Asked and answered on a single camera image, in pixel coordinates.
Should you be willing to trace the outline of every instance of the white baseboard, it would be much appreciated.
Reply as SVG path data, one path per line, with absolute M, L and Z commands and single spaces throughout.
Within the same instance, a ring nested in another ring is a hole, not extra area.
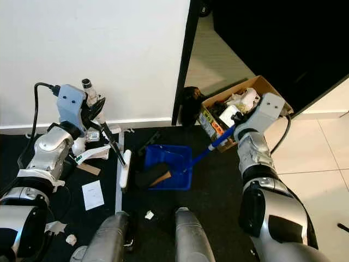
M 146 127 L 169 127 L 171 126 L 172 118 L 159 117 L 159 118 L 136 118 L 136 119 L 123 119 L 123 120 L 110 120 L 107 121 L 108 126 L 112 129 L 116 126 L 120 126 L 122 129 L 126 128 L 146 128 Z M 37 124 L 37 133 L 44 134 L 50 123 Z M 5 135 L 24 135 L 32 131 L 32 125 L 21 124 L 12 126 L 0 126 L 0 134 Z
M 329 119 L 329 118 L 338 118 L 346 114 L 348 111 L 308 111 L 303 112 L 296 116 L 295 120 L 314 120 L 314 119 Z

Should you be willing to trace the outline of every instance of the blue handle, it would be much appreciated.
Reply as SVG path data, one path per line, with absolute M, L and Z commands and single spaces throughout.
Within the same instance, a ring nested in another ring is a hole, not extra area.
M 199 162 L 202 158 L 204 158 L 206 155 L 209 154 L 209 152 L 211 152 L 214 148 L 216 148 L 218 145 L 220 145 L 220 143 L 222 143 L 224 140 L 226 140 L 227 138 L 229 138 L 235 130 L 235 126 L 230 127 L 229 129 L 226 130 L 226 132 L 224 132 L 223 135 L 221 135 L 219 138 L 217 138 L 216 140 L 214 140 L 212 142 L 212 144 L 210 144 L 205 151 L 203 151 L 201 154 L 199 154 L 196 158 L 194 158 L 191 163 L 187 166 L 186 169 L 188 168 L 192 168 L 197 162 Z

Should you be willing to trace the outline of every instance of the cardboard box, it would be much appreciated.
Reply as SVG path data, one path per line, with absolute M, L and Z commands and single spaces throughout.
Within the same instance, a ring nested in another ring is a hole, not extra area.
M 218 124 L 218 122 L 210 114 L 207 108 L 212 106 L 216 101 L 227 100 L 232 94 L 242 94 L 249 87 L 254 88 L 261 97 L 265 93 L 273 93 L 278 96 L 281 96 L 279 92 L 264 77 L 256 76 L 255 78 L 242 82 L 241 84 L 232 86 L 231 88 L 206 99 L 201 104 L 201 110 L 198 117 L 198 121 L 200 122 L 200 125 L 212 141 L 216 140 L 219 137 L 219 135 L 223 134 L 225 129 Z M 287 102 L 285 103 L 284 108 L 287 110 L 289 114 L 293 113 L 293 109 Z M 229 138 L 223 145 L 221 144 L 217 148 L 220 152 L 223 152 L 235 144 L 236 142 L 233 141 L 232 138 Z

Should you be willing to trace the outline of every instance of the black floor mat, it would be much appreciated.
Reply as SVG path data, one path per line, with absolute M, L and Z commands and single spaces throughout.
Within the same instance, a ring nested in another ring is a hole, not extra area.
M 193 157 L 210 143 L 200 126 L 145 128 L 125 134 L 125 148 L 133 152 L 160 130 L 156 144 L 187 145 Z M 175 210 L 191 209 L 201 222 L 210 241 L 216 261 L 255 261 L 252 243 L 238 226 L 242 181 L 238 170 L 236 148 L 224 153 L 212 152 L 194 167 L 191 190 L 132 190 L 123 196 L 123 209 L 137 217 L 135 250 L 125 261 L 174 261 Z M 151 210 L 152 220 L 144 218 Z
M 157 144 L 187 145 L 192 148 L 193 157 L 210 143 L 200 126 L 186 130 L 182 127 L 136 129 L 125 134 L 125 148 L 136 154 L 157 130 L 161 137 Z M 28 140 L 24 136 L 0 136 L 1 187 L 15 177 L 17 157 Z M 53 240 L 43 261 L 69 261 L 76 247 L 88 245 L 102 221 L 114 214 L 116 156 L 110 159 L 93 160 L 93 166 L 102 169 L 98 178 L 76 169 L 66 181 L 72 195 L 70 209 L 62 220 L 68 224 L 65 233 Z M 133 186 L 133 176 L 142 162 L 133 158 L 131 184 L 123 195 L 123 210 L 129 212 L 136 223 L 135 249 L 125 254 L 125 261 L 174 261 L 175 260 L 175 210 L 180 206 L 191 209 L 201 222 L 210 241 L 216 261 L 255 261 L 251 255 L 252 243 L 238 226 L 242 182 L 238 170 L 238 156 L 235 148 L 219 153 L 212 152 L 199 162 L 192 177 L 189 191 L 138 190 Z M 85 211 L 81 186 L 99 179 L 105 205 Z M 54 214 L 64 211 L 68 195 L 60 189 L 51 200 Z M 144 218 L 152 210 L 152 220 Z M 65 243 L 69 234 L 75 234 L 78 242 L 74 247 Z

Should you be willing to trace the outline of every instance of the blue tray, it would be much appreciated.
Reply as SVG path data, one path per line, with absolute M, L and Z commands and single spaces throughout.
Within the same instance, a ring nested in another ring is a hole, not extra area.
M 171 178 L 158 183 L 150 190 L 189 190 L 192 168 L 183 172 L 191 162 L 189 146 L 149 145 L 146 148 L 145 170 L 155 164 L 166 163 L 170 167 Z

